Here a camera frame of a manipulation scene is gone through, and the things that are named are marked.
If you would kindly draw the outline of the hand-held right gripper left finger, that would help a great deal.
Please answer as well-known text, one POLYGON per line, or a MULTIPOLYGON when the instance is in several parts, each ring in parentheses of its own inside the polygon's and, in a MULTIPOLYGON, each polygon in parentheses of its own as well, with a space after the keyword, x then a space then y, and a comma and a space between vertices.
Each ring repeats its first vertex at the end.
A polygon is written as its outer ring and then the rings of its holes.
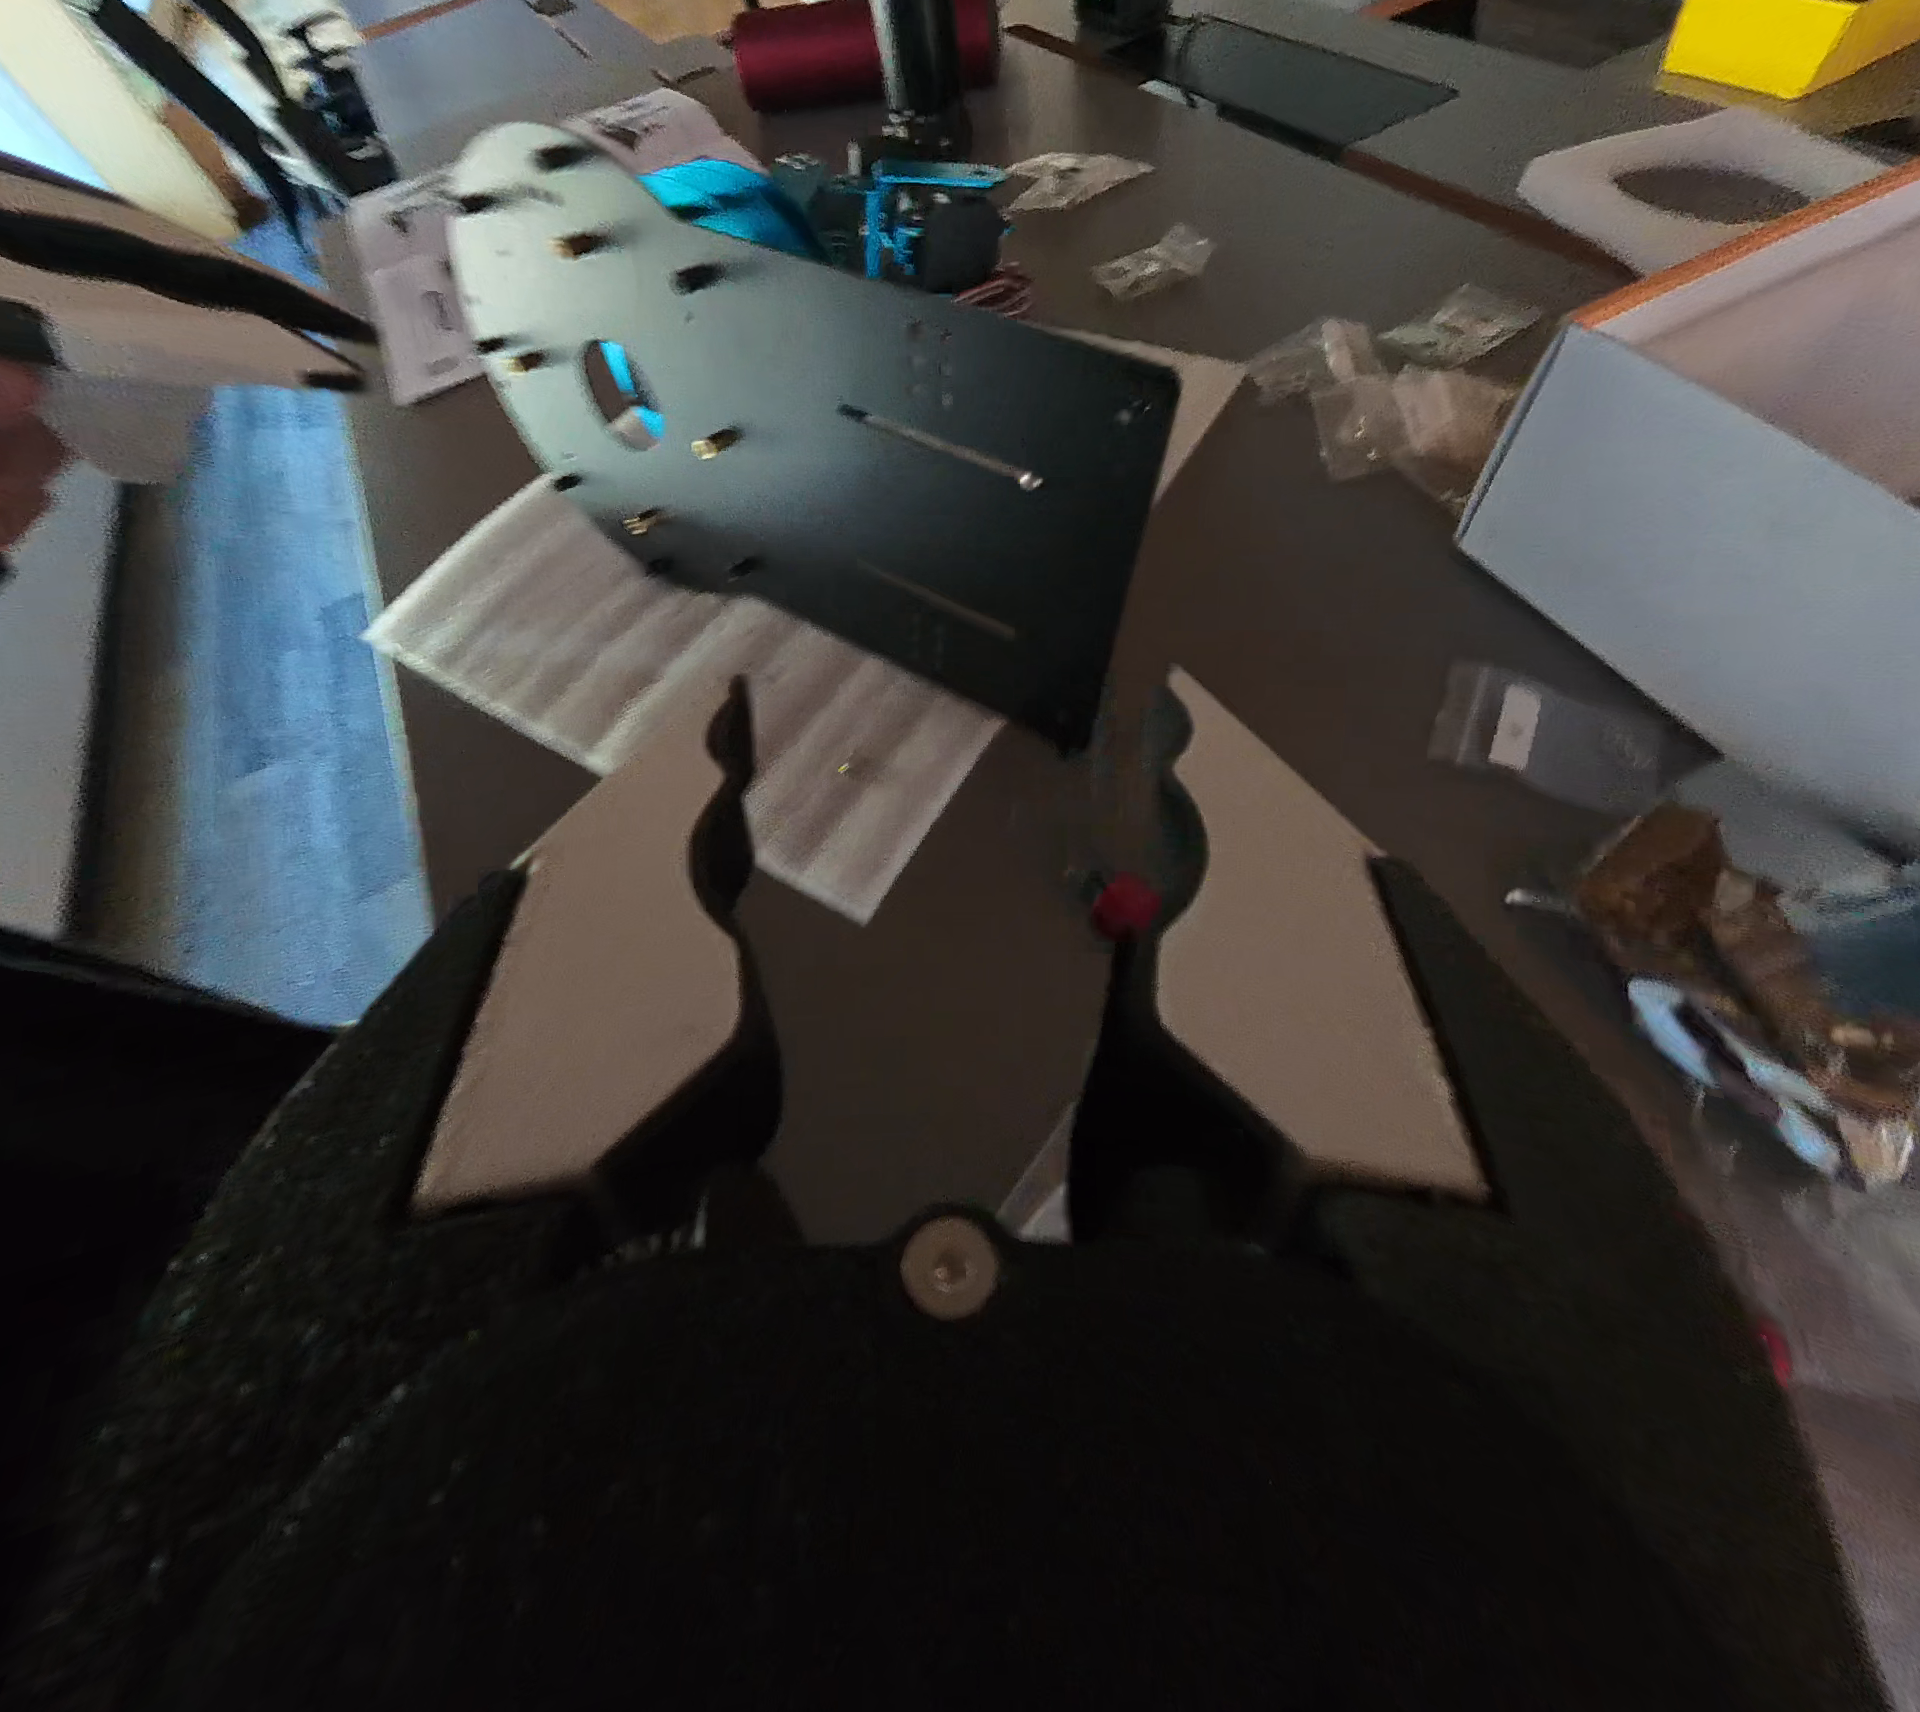
POLYGON ((416 1216, 696 1216, 769 1150, 781 1052, 737 916, 754 779, 749 688, 709 678, 515 860, 416 1216))

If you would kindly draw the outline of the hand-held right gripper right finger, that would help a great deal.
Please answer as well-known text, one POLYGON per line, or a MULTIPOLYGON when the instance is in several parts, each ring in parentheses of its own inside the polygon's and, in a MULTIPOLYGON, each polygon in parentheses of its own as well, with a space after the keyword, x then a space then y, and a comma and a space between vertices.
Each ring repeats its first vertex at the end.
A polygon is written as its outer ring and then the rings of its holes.
POLYGON ((1185 669, 1148 718, 1164 889, 1116 943, 1068 1201, 1179 1174, 1206 1204, 1492 1203, 1379 846, 1185 669))

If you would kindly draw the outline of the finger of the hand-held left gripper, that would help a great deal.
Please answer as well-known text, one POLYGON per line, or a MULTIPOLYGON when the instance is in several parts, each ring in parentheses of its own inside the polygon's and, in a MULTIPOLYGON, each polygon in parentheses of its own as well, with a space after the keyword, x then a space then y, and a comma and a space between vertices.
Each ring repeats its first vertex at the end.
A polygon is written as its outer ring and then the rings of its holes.
POLYGON ((6 272, 2 317, 3 358, 37 372, 40 423, 122 485, 180 477, 216 392, 366 385, 354 361, 301 333, 134 285, 6 272))
POLYGON ((375 342, 368 321, 275 269, 23 165, 2 173, 2 260, 9 270, 229 312, 315 341, 375 342))

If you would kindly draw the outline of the blue toy robot arm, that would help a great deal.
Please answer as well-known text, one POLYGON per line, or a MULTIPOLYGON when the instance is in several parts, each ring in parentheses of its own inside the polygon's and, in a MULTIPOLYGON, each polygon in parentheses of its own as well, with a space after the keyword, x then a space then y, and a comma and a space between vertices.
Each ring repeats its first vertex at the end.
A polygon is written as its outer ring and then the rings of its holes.
POLYGON ((1000 215, 979 174, 886 193, 508 123, 452 167, 450 266, 523 446, 643 573, 1080 754, 1181 381, 894 279, 1000 215))

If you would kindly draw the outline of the dark grey desk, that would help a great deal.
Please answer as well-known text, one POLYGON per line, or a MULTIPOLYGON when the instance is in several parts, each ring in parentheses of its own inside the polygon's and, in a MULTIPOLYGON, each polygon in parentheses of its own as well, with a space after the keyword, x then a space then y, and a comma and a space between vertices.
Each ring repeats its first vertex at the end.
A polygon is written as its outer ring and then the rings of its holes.
MULTIPOLYGON (((1322 314, 1394 323, 1461 283, 1558 317, 1624 276, 1468 195, 1379 179, 1140 93, 1053 34, 1010 36, 971 102, 995 165, 1152 173, 1019 217, 1046 326, 1181 375, 1171 473, 1116 658, 1116 704, 1187 673, 1342 818, 1414 864, 1606 1084, 1688 1207, 1756 1267, 1809 1190, 1732 1109, 1682 1096, 1567 930, 1501 906, 1591 814, 1428 761, 1469 661, 1635 716, 1645 700, 1452 547, 1404 482, 1329 482, 1302 404, 1233 367, 1322 314)), ((859 1243, 938 1203, 1019 1216, 1085 1072, 1108 964, 1091 878, 1145 866, 1137 727, 1064 763, 1014 727, 806 642, 746 598, 664 591, 589 534, 482 382, 350 418, 427 893, 446 914, 622 766, 679 690, 747 676, 762 870, 741 910, 785 1068, 771 1174, 799 1227, 859 1243)))

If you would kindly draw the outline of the grey background desk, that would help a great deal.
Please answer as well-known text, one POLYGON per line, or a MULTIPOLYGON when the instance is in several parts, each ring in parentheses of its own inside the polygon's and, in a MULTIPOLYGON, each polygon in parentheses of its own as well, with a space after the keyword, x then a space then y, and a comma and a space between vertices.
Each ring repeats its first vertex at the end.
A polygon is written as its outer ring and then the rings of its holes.
POLYGON ((664 49, 598 0, 338 0, 401 176, 512 123, 564 123, 660 84, 664 49))

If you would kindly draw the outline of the black desk mat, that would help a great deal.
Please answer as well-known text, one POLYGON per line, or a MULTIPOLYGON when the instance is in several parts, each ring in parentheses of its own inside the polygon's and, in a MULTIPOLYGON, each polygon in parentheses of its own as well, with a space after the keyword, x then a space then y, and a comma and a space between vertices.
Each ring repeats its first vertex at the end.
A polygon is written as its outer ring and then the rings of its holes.
POLYGON ((1445 84, 1216 17, 1164 30, 1156 80, 1194 111, 1326 160, 1458 97, 1445 84))

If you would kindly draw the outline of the person's left hand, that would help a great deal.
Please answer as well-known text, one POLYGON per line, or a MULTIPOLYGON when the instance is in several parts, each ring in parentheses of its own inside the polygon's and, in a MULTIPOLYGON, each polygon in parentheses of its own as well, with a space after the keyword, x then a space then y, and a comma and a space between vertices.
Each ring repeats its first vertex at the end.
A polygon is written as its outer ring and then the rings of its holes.
POLYGON ((57 495, 67 451, 41 417, 45 387, 33 367, 2 361, 2 560, 32 534, 57 495))

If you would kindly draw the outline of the printed instruction manual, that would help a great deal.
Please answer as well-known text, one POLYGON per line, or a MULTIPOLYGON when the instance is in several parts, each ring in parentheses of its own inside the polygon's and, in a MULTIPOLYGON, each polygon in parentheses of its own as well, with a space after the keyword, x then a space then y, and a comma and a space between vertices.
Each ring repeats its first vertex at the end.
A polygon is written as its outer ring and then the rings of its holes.
MULTIPOLYGON (((674 89, 637 93, 560 127, 635 179, 702 163, 764 174, 702 102, 674 89)), ((436 168, 348 204, 348 237, 397 406, 482 376, 452 269, 455 160, 450 153, 436 168)))

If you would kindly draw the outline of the white foam sheet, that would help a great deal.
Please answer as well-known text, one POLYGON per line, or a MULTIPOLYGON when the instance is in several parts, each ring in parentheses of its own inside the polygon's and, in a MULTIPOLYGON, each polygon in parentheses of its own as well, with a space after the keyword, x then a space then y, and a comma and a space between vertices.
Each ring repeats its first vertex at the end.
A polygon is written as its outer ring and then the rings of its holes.
POLYGON ((669 591, 530 482, 372 621, 412 685, 595 785, 741 678, 758 872, 866 930, 1002 733, 928 678, 756 598, 669 591))

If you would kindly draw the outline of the white and orange cardboard box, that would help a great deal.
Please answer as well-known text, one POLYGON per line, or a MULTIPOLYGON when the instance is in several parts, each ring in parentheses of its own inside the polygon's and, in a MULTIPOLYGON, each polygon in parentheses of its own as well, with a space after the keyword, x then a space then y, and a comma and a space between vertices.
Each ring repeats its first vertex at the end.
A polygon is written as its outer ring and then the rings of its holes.
POLYGON ((1458 550, 1727 758, 1916 840, 1916 165, 1575 311, 1458 550))

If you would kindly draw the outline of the dark red metal cylinder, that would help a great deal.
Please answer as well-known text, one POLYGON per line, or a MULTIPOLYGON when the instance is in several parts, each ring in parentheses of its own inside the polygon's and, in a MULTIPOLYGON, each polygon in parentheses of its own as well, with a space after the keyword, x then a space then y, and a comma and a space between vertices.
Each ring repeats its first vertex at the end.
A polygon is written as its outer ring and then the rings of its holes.
MULTIPOLYGON (((995 84, 998 0, 952 0, 958 84, 995 84)), ((886 79, 868 0, 793 3, 744 10, 731 21, 731 69, 746 105, 784 116, 878 105, 886 79)))

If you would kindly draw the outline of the group of clear screw bags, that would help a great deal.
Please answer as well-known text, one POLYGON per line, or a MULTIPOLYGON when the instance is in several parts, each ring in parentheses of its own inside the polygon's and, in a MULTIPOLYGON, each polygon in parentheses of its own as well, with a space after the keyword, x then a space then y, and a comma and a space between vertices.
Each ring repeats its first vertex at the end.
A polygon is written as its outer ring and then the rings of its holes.
POLYGON ((1022 211, 1012 250, 1033 321, 1237 369, 1229 404, 1181 460, 1150 525, 1095 738, 1108 772, 1144 763, 1150 697, 1183 669, 1282 757, 1339 781, 1422 764, 1445 675, 1486 662, 1551 693, 1644 712, 1611 673, 1500 591, 1454 547, 1454 512, 1394 467, 1334 480, 1305 398, 1260 403, 1257 357, 1322 324, 1394 329, 1458 286, 1535 323, 1493 353, 1523 381, 1579 302, 1525 288, 1527 269, 1416 272, 1412 295, 1299 302, 1274 272, 1229 280, 1185 218, 1125 213, 1150 173, 1065 211, 1022 211))

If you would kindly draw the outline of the white foam insert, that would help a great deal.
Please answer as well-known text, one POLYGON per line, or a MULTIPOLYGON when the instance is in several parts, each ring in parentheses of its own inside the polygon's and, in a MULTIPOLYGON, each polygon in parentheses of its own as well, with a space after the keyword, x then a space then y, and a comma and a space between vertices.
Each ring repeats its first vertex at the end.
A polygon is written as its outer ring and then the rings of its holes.
POLYGON ((1773 196, 1788 196, 1781 215, 1789 215, 1860 188, 1891 165, 1768 112, 1722 109, 1539 154, 1523 168, 1518 196, 1560 231, 1641 276, 1698 260, 1763 224, 1763 218, 1732 222, 1682 213, 1625 185, 1675 170, 1751 181, 1773 196))

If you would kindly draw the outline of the yellow plastic bin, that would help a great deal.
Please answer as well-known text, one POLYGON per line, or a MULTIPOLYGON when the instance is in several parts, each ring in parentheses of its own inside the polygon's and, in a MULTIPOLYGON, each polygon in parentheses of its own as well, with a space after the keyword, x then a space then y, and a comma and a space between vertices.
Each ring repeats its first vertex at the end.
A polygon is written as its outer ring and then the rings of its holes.
POLYGON ((1796 102, 1917 40, 1917 0, 1682 0, 1659 71, 1796 102))

